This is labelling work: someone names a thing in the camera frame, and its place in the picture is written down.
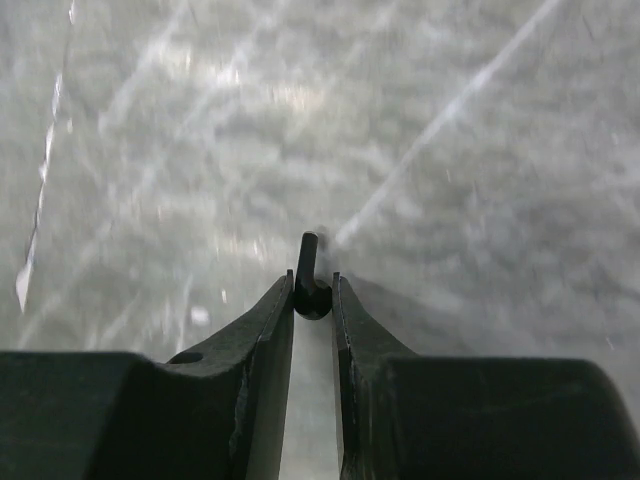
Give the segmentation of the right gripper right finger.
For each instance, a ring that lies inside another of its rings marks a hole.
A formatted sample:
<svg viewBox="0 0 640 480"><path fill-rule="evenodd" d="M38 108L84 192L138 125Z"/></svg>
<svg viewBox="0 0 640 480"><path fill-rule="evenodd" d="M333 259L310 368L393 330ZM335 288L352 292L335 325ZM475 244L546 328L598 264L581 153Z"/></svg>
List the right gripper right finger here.
<svg viewBox="0 0 640 480"><path fill-rule="evenodd" d="M421 356L333 278L344 479L635 479L639 438L592 362Z"/></svg>

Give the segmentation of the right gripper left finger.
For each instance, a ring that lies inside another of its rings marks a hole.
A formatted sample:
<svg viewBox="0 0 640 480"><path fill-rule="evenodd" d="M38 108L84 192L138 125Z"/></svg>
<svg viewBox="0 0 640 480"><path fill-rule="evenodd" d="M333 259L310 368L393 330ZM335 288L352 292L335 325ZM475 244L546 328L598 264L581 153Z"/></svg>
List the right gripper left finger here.
<svg viewBox="0 0 640 480"><path fill-rule="evenodd" d="M275 479L293 278L166 363L132 352L1 356L5 479Z"/></svg>

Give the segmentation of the black earbud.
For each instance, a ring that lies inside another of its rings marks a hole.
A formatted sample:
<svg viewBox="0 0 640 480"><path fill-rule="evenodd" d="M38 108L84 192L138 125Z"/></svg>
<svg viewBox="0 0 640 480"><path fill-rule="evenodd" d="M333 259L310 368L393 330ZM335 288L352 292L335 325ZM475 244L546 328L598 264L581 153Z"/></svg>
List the black earbud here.
<svg viewBox="0 0 640 480"><path fill-rule="evenodd" d="M303 318L317 321L332 307L331 287L315 277L319 236L307 231L302 235L295 274L294 308Z"/></svg>

